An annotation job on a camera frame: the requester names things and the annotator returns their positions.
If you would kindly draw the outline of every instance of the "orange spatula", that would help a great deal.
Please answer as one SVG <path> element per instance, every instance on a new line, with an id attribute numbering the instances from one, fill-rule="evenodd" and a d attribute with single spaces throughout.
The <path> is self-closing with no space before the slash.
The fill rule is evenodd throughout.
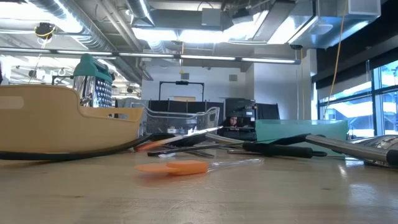
<path id="1" fill-rule="evenodd" d="M 252 164 L 262 162 L 263 159 L 245 159 L 242 161 L 212 162 L 203 161 L 172 161 L 165 164 L 144 164 L 134 168 L 142 172 L 150 173 L 168 173 L 173 175 L 200 174 L 217 168 L 224 168 L 243 164 Z"/>

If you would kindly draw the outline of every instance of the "fluorescent light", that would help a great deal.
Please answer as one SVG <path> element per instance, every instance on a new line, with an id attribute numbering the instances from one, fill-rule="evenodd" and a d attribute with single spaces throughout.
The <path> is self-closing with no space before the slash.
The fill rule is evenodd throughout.
<path id="1" fill-rule="evenodd" d="M 127 56 L 127 57 L 174 58 L 174 55 L 170 55 L 170 54 L 120 53 L 119 55 L 120 56 Z"/>
<path id="2" fill-rule="evenodd" d="M 16 48 L 8 48 L 8 47 L 0 47 L 0 51 L 5 51 L 5 52 L 21 52 L 21 53 L 50 53 L 50 50 L 45 50 L 45 49 L 16 49 Z"/>
<path id="3" fill-rule="evenodd" d="M 310 22 L 308 22 L 307 25 L 305 25 L 303 28 L 301 28 L 289 41 L 288 43 L 293 43 L 295 40 L 297 40 L 298 37 L 300 37 L 305 31 L 308 30 L 316 21 L 318 20 L 318 16 L 315 16 L 314 18 L 311 19 Z"/>
<path id="4" fill-rule="evenodd" d="M 208 60 L 235 60 L 235 57 L 220 57 L 220 56 L 206 56 L 206 55 L 181 55 L 185 59 L 208 59 Z"/>
<path id="5" fill-rule="evenodd" d="M 94 59 L 98 59 L 98 60 L 101 60 L 101 59 L 104 59 L 104 60 L 116 60 L 116 57 L 107 57 L 107 56 L 94 56 L 93 58 Z"/>
<path id="6" fill-rule="evenodd" d="M 222 31 L 183 30 L 180 40 L 187 43 L 221 43 L 228 41 Z"/>
<path id="7" fill-rule="evenodd" d="M 261 63 L 296 63 L 296 60 L 273 59 L 273 58 L 242 58 L 242 62 L 261 62 Z"/>
<path id="8" fill-rule="evenodd" d="M 177 40 L 174 30 L 132 28 L 140 40 Z"/>
<path id="9" fill-rule="evenodd" d="M 100 55 L 100 56 L 112 55 L 112 52 L 92 52 L 92 51 L 82 51 L 82 50 L 59 50 L 58 53 L 72 54 L 72 55 L 83 55 L 83 54 Z"/>

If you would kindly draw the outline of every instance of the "workshop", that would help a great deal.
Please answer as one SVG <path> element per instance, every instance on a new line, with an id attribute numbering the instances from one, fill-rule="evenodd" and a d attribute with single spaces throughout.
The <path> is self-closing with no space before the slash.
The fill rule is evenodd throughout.
<path id="1" fill-rule="evenodd" d="M 1 223 L 395 223 L 398 0 L 0 0 Z"/>

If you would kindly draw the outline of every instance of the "teal box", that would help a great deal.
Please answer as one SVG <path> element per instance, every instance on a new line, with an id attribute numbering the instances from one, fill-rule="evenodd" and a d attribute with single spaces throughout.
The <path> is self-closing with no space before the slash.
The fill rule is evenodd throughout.
<path id="1" fill-rule="evenodd" d="M 324 120 L 257 120 L 257 140 L 279 139 L 299 134 L 322 134 L 327 138 L 345 141 L 348 132 L 347 121 Z M 310 143 L 298 143 L 294 146 L 310 147 L 315 151 L 327 152 L 328 156 L 342 156 L 331 149 Z"/>

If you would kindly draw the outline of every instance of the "metal frame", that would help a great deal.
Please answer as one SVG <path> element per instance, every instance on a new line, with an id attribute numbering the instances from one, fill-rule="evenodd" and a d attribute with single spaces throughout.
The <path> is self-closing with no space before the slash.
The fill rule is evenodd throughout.
<path id="1" fill-rule="evenodd" d="M 386 93 L 391 93 L 391 92 L 395 92 L 398 91 L 398 85 L 394 85 L 394 86 L 389 86 L 389 87 L 385 87 L 385 88 L 380 88 L 380 89 L 376 89 L 376 84 L 379 84 L 379 82 L 381 82 L 381 77 L 380 77 L 380 73 L 375 74 L 374 73 L 374 69 L 370 70 L 370 66 L 369 66 L 369 61 L 366 62 L 366 72 L 370 74 L 371 76 L 371 91 L 367 91 L 364 93 L 359 93 L 359 94 L 355 94 L 352 96 L 347 96 L 347 97 L 343 97 L 337 100 L 331 100 L 329 102 L 329 105 L 332 104 L 336 104 L 336 103 L 342 103 L 342 102 L 347 102 L 350 100 L 357 100 L 357 99 L 361 99 L 361 98 L 365 98 L 365 97 L 371 97 L 372 99 L 372 110 L 373 110 L 373 130 L 374 130 L 374 135 L 381 135 L 383 130 L 384 130 L 384 122 L 383 122 L 383 113 L 381 111 L 381 108 L 378 108 L 376 106 L 376 103 L 382 100 L 380 97 L 383 94 Z M 324 119 L 321 118 L 321 107 L 324 107 L 328 104 L 328 102 L 322 102 L 320 103 L 319 99 L 318 99 L 318 119 Z"/>
<path id="2" fill-rule="evenodd" d="M 159 82 L 159 100 L 160 100 L 160 93 L 162 91 L 162 84 L 163 83 L 174 83 L 174 84 L 178 85 L 177 84 L 178 81 L 175 81 L 175 82 L 163 82 L 163 81 L 160 81 Z M 204 97 L 204 95 L 205 95 L 205 84 L 204 83 L 196 83 L 196 82 L 185 82 L 185 83 L 188 83 L 188 85 L 189 84 L 201 85 L 201 101 L 203 102 L 204 99 L 205 99 L 205 97 Z"/>

